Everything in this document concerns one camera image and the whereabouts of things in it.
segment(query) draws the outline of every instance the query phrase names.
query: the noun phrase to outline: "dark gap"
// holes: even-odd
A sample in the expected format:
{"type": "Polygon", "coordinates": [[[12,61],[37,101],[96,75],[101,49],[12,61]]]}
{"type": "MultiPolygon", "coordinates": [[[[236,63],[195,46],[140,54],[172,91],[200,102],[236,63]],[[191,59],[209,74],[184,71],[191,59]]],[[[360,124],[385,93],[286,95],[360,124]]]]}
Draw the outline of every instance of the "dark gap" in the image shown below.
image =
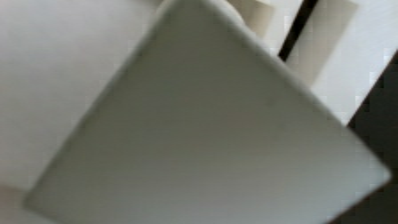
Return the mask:
{"type": "Polygon", "coordinates": [[[282,43],[282,48],[279,51],[279,58],[282,59],[282,61],[286,61],[287,57],[289,57],[289,52],[293,50],[293,46],[295,46],[295,42],[302,33],[302,29],[307,23],[307,19],[312,13],[312,9],[316,6],[318,0],[303,0],[302,2],[302,6],[298,9],[298,13],[295,16],[295,21],[291,24],[291,28],[289,28],[289,33],[287,33],[287,37],[282,43]]]}

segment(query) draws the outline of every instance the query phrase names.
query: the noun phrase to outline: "white panel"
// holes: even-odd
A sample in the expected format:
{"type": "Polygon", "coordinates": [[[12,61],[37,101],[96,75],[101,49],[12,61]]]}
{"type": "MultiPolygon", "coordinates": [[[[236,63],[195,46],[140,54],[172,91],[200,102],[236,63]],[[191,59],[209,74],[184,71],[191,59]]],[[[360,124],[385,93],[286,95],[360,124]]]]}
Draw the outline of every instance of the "white panel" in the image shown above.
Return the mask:
{"type": "Polygon", "coordinates": [[[396,15],[396,0],[319,0],[287,59],[342,124],[398,49],[396,15]]]}
{"type": "Polygon", "coordinates": [[[302,0],[227,0],[248,28],[277,55],[287,36],[302,0]]]}
{"type": "Polygon", "coordinates": [[[32,191],[64,224],[319,224],[389,178],[209,3],[165,12],[32,191]]]}
{"type": "Polygon", "coordinates": [[[271,53],[277,54],[282,48],[302,0],[259,0],[268,5],[270,21],[266,31],[261,37],[270,47],[271,53]]]}

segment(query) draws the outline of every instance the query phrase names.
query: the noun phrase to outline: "white wall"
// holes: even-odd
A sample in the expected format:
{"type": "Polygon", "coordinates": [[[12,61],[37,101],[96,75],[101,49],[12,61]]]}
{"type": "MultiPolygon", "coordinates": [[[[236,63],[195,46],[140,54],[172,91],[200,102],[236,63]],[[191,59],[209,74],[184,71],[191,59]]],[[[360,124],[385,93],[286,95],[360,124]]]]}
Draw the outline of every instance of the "white wall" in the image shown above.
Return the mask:
{"type": "Polygon", "coordinates": [[[158,1],[0,2],[0,184],[28,189],[158,1]]]}
{"type": "Polygon", "coordinates": [[[346,124],[398,49],[398,1],[319,0],[287,66],[346,124]]]}

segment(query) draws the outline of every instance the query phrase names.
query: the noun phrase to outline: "white card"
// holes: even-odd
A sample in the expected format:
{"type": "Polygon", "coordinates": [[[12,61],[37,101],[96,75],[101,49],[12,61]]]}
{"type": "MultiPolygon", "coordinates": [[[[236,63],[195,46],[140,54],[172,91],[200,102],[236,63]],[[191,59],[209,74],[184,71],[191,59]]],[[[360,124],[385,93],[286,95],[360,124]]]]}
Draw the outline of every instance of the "white card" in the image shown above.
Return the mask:
{"type": "Polygon", "coordinates": [[[321,224],[389,172],[218,2],[161,10],[26,205],[64,224],[321,224]]]}

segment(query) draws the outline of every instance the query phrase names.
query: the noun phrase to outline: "grey surface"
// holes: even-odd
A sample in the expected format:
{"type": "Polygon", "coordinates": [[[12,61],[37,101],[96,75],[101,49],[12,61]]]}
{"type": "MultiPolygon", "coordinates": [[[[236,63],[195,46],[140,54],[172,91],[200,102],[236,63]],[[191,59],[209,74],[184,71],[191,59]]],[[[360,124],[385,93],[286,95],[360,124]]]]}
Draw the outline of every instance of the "grey surface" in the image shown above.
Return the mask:
{"type": "Polygon", "coordinates": [[[319,224],[387,180],[209,2],[163,14],[30,193],[64,224],[319,224]]]}

